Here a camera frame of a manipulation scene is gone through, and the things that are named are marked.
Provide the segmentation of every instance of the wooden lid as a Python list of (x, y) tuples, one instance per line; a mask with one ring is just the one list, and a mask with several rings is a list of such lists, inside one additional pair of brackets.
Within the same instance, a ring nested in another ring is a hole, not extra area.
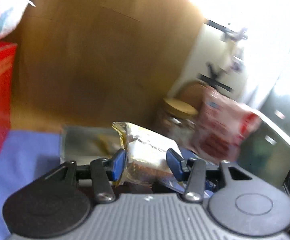
[(181, 119), (189, 119), (198, 114), (194, 107), (175, 98), (165, 98), (164, 109), (171, 115)]

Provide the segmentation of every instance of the wall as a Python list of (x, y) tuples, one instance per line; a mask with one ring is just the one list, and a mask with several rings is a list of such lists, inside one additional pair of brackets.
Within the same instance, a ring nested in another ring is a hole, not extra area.
[[(210, 76), (206, 67), (206, 62), (212, 62), (214, 69), (217, 71), (222, 64), (222, 56), (225, 50), (225, 42), (221, 41), (223, 33), (211, 26), (203, 25), (201, 32), (197, 36), (195, 45), (192, 47), (191, 53), (187, 58), (183, 71), (177, 81), (168, 92), (168, 96), (174, 96), (179, 88), (186, 83), (197, 79), (200, 74)], [(247, 81), (248, 73), (246, 68), (241, 73), (234, 71), (230, 72), (229, 75), (224, 74), (219, 81), (233, 89), (230, 93), (223, 88), (218, 90), (234, 99), (237, 100), (244, 88)]]
[(203, 24), (188, 0), (31, 1), (6, 38), (13, 101), (82, 125), (147, 126)]

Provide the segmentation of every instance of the clear plastic packet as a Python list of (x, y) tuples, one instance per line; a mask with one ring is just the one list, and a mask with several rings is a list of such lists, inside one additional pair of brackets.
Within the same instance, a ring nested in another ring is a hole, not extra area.
[(221, 160), (237, 160), (242, 141), (258, 129), (261, 120), (249, 106), (237, 103), (207, 86), (203, 107), (194, 123), (191, 150), (203, 159), (218, 164)]
[(114, 122), (113, 128), (128, 153), (120, 184), (125, 181), (144, 186), (155, 181), (177, 184), (166, 163), (166, 151), (170, 148), (181, 156), (175, 141), (132, 123)]
[(97, 135), (100, 144), (104, 147), (108, 155), (112, 155), (121, 148), (119, 137), (112, 134)]

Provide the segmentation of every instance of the blue cloth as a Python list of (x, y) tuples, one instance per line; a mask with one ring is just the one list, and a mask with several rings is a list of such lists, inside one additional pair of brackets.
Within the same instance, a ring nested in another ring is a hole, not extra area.
[(10, 131), (0, 151), (0, 240), (10, 234), (2, 217), (5, 200), (60, 165), (60, 135)]

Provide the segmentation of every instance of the wooden cabinet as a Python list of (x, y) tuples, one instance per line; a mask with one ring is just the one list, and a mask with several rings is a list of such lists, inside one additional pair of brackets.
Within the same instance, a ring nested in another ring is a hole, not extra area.
[(203, 24), (188, 0), (32, 2), (6, 38), (19, 45), (13, 101), (81, 125), (149, 126)]

